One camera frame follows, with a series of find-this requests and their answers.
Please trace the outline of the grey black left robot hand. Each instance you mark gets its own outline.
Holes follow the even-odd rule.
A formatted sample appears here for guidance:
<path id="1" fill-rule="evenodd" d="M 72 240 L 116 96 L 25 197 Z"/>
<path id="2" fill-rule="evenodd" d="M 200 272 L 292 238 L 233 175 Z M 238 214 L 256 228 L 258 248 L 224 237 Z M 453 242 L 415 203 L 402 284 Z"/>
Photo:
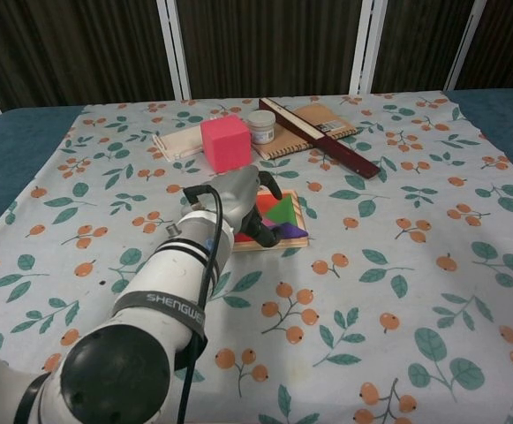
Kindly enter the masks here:
<path id="1" fill-rule="evenodd" d="M 220 224 L 231 241 L 236 234 L 244 233 L 259 245 L 271 248 L 280 240 L 263 224 L 256 207 L 262 187 L 276 199 L 283 198 L 274 177 L 254 165 L 218 175 L 183 190 L 186 204 L 181 208 L 182 217 L 207 218 Z"/>

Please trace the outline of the purple tangram parallelogram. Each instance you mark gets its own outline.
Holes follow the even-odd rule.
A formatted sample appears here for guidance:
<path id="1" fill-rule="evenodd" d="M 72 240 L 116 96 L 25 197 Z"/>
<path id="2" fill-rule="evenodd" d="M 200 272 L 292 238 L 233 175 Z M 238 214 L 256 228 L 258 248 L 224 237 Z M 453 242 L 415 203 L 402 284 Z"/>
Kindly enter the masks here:
<path id="1" fill-rule="evenodd" d="M 299 228 L 296 224 L 289 222 L 284 223 L 267 223 L 266 226 L 275 235 L 278 240 L 283 239 L 301 239 L 308 236 L 308 232 Z"/>

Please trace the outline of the large red tangram triangle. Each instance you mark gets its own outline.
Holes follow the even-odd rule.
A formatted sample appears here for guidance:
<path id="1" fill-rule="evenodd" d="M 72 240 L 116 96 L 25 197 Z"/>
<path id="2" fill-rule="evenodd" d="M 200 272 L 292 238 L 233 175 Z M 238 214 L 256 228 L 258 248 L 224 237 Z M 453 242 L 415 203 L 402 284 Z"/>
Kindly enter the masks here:
<path id="1" fill-rule="evenodd" d="M 281 202 L 281 200 L 276 199 L 272 194 L 264 194 L 258 196 L 256 206 L 262 216 L 272 219 L 273 216 L 281 215 L 279 208 Z"/>

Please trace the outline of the large green tangram triangle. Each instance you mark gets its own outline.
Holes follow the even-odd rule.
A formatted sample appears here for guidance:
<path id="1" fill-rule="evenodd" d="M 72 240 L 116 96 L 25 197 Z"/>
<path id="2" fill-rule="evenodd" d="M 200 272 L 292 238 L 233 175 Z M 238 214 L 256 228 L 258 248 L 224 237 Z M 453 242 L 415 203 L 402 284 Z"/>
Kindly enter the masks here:
<path id="1" fill-rule="evenodd" d="M 290 223 L 294 226 L 298 226 L 297 216 L 290 194 L 285 195 L 280 201 L 271 207 L 265 213 L 265 217 L 273 223 Z"/>

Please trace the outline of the pink foam cube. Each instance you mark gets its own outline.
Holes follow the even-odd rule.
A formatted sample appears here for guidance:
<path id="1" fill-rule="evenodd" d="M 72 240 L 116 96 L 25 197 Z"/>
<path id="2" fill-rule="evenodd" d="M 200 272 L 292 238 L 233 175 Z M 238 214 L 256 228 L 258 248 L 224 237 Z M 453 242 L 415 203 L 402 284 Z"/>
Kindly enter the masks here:
<path id="1" fill-rule="evenodd" d="M 204 155 L 216 173 L 242 168 L 252 162 L 251 135 L 238 116 L 204 121 L 200 131 Z"/>

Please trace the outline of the small white lidded jar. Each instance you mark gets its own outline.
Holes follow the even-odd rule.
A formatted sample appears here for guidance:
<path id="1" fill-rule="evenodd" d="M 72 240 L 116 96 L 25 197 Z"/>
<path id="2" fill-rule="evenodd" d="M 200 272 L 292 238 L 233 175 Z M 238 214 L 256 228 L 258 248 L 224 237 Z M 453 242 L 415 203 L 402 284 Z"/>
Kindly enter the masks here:
<path id="1" fill-rule="evenodd" d="M 275 114 L 269 110 L 255 110 L 246 120 L 251 141 L 255 145 L 265 145 L 275 138 Z"/>

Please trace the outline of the folded beige cloth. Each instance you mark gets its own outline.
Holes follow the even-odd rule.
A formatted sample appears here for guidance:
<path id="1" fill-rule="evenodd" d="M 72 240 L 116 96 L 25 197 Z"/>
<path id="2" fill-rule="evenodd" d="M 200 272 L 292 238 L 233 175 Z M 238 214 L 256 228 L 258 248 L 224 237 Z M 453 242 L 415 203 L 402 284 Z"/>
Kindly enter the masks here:
<path id="1" fill-rule="evenodd" d="M 203 141 L 199 125 L 163 136 L 153 135 L 152 140 L 169 163 L 203 151 Z"/>

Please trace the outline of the long dark red wooden box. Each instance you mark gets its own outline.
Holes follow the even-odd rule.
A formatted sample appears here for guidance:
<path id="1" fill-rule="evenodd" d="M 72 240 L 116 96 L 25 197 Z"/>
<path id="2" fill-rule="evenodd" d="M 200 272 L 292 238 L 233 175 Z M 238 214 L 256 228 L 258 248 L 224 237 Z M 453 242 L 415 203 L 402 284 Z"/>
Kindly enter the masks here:
<path id="1" fill-rule="evenodd" d="M 326 155 L 336 159 L 341 165 L 362 178 L 374 178 L 381 172 L 377 165 L 331 138 L 325 132 L 315 128 L 305 119 L 298 117 L 277 102 L 263 97 L 259 99 L 259 107 L 261 110 L 268 110 L 274 113 L 277 124 L 296 134 L 313 148 L 317 148 Z"/>

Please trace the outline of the brown stitched notebook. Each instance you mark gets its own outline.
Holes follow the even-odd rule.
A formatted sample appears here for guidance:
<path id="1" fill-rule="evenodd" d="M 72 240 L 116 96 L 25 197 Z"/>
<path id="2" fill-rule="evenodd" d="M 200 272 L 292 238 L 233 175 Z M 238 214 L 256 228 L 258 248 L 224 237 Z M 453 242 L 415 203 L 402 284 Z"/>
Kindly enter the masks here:
<path id="1" fill-rule="evenodd" d="M 266 144 L 253 141 L 254 150 L 265 160 L 276 159 L 313 148 L 327 136 L 333 140 L 355 135 L 358 129 L 328 107 L 313 103 L 296 110 L 270 110 L 275 115 L 274 137 Z"/>

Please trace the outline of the dark brown curtain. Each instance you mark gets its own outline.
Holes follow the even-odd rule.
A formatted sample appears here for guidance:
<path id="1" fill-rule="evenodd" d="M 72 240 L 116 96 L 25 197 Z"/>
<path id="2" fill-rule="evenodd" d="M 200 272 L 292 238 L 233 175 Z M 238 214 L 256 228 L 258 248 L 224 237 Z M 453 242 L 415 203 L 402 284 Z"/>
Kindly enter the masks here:
<path id="1" fill-rule="evenodd" d="M 361 0 L 177 0 L 195 99 L 341 95 Z M 438 90 L 465 0 L 388 0 L 372 90 Z M 513 88 L 513 0 L 487 0 L 456 87 Z M 155 0 L 0 0 L 0 108 L 171 100 Z"/>

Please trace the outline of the floral fruit print tablecloth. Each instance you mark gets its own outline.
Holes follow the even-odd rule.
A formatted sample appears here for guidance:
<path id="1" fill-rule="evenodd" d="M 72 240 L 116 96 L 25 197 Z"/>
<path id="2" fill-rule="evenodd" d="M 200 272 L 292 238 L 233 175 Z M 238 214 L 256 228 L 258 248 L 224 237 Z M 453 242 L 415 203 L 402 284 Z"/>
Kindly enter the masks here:
<path id="1" fill-rule="evenodd" d="M 513 161 L 446 94 L 285 97 L 355 125 L 362 178 L 318 150 L 253 162 L 308 246 L 233 254 L 207 303 L 194 424 L 513 424 Z M 88 105 L 0 216 L 0 358 L 56 368 L 181 216 L 202 154 L 154 145 L 253 98 Z"/>

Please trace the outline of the wooden tangram puzzle tray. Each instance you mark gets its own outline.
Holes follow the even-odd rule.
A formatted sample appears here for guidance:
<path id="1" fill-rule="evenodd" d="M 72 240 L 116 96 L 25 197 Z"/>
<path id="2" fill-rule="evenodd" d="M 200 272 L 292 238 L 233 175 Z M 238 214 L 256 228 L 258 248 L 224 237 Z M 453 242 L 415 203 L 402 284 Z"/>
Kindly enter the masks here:
<path id="1" fill-rule="evenodd" d="M 259 195 L 264 194 L 272 194 L 270 191 L 262 190 L 258 193 Z M 297 193 L 294 190 L 285 190 L 283 191 L 283 197 L 287 194 L 290 194 L 293 201 L 293 207 L 296 212 L 298 227 L 306 230 L 306 225 L 304 222 L 304 217 L 302 213 L 302 208 L 299 203 L 299 199 Z M 262 222 L 266 226 L 267 223 L 273 223 L 269 221 L 265 216 L 262 216 Z M 283 239 L 280 240 L 276 245 L 272 246 L 272 249 L 287 249 L 287 248 L 301 248 L 308 246 L 309 235 L 306 238 L 298 238 L 298 239 Z M 270 250 L 270 247 L 263 247 L 259 245 L 255 240 L 252 243 L 234 243 L 233 251 L 234 252 L 250 252 L 250 251 L 262 251 L 262 250 Z"/>

